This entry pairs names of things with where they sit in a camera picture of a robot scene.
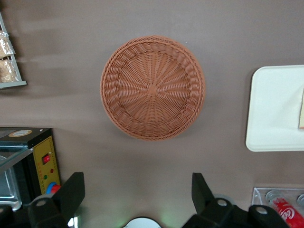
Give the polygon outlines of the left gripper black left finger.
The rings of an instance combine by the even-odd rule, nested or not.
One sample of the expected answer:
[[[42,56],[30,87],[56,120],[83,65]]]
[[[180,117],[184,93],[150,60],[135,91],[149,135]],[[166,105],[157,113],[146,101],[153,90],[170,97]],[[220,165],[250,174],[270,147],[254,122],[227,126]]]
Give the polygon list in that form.
[[[0,207],[2,228],[67,228],[85,197],[83,172],[75,172],[54,194],[36,197],[25,208]]]

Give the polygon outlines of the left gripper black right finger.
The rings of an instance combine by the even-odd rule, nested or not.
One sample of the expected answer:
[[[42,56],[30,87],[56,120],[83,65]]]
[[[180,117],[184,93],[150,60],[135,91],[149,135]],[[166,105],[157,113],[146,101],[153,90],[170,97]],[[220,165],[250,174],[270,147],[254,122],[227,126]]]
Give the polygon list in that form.
[[[201,173],[192,174],[191,197],[196,214],[184,228],[287,228],[287,223],[268,206],[242,210],[225,198],[216,198]]]

